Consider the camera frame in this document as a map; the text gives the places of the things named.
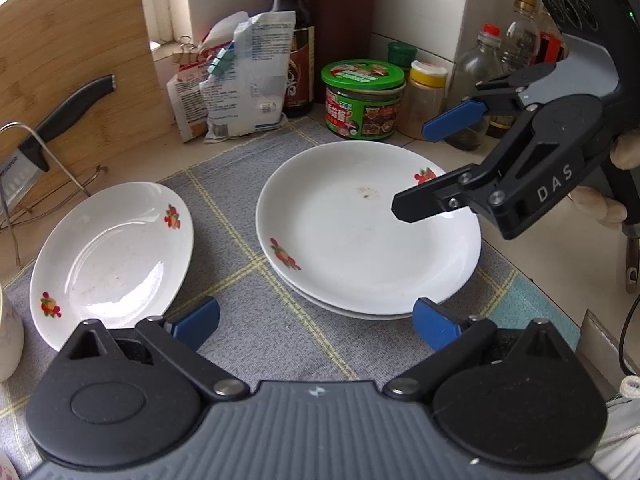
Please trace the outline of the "right gloved hand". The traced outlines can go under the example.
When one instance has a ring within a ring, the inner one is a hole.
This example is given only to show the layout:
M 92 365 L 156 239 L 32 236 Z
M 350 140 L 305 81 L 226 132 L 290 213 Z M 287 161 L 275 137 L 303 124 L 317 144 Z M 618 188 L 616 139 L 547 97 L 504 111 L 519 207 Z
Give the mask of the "right gloved hand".
M 570 192 L 570 200 L 604 226 L 639 236 L 639 130 L 614 141 L 608 158 Z

